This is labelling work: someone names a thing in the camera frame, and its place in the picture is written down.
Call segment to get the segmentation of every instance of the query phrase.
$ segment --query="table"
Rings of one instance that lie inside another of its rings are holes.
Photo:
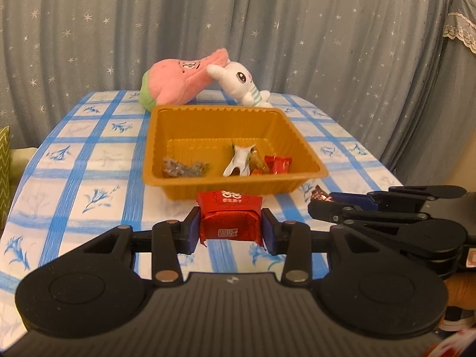
[[[142,160],[149,114],[136,91],[90,93],[54,128],[28,164],[0,240],[0,348],[25,329],[14,304],[20,280],[35,268],[119,224],[134,230],[183,218],[195,201],[171,201],[159,187],[145,186]],[[263,207],[276,218],[304,221],[312,229],[330,223],[312,220],[307,203],[316,184],[329,192],[367,193],[399,185],[397,179],[348,132],[304,99],[272,94],[329,170],[324,179],[303,184],[291,194],[269,195]],[[190,104],[232,104],[221,91],[205,90]],[[250,242],[208,240],[192,255],[179,255],[190,271],[273,271],[278,278],[284,255],[271,256]],[[135,271],[151,277],[151,254],[140,254]],[[328,271],[313,254],[313,278]]]

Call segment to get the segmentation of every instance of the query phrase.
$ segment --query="red candy package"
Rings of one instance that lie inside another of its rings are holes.
[[[263,246],[261,238],[260,196],[227,191],[203,192],[197,195],[200,206],[200,242],[207,239],[252,241]]]
[[[270,168],[271,174],[288,173],[289,166],[293,162],[289,157],[265,156],[266,165]]]

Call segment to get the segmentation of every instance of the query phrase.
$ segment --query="yellow plastic tray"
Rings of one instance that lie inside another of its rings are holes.
[[[260,155],[292,157],[289,173],[223,177],[233,157],[231,144],[256,144]],[[204,177],[166,178],[162,160],[211,164]],[[328,171],[303,136],[279,109],[238,106],[156,106],[147,134],[143,180],[168,198],[195,198],[198,192],[228,190],[246,195],[289,193]]]

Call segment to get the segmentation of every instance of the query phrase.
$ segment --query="plush toy eye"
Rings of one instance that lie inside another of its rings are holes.
[[[242,72],[237,73],[237,78],[240,80],[241,83],[246,83],[246,76]]]

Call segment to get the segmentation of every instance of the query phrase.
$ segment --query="green plush toy base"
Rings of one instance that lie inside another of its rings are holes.
[[[148,73],[149,71],[146,71],[146,73],[142,77],[142,87],[140,88],[139,93],[139,103],[142,104],[142,106],[144,106],[147,111],[151,112],[153,107],[155,106],[155,99],[152,98],[151,93],[148,89]]]

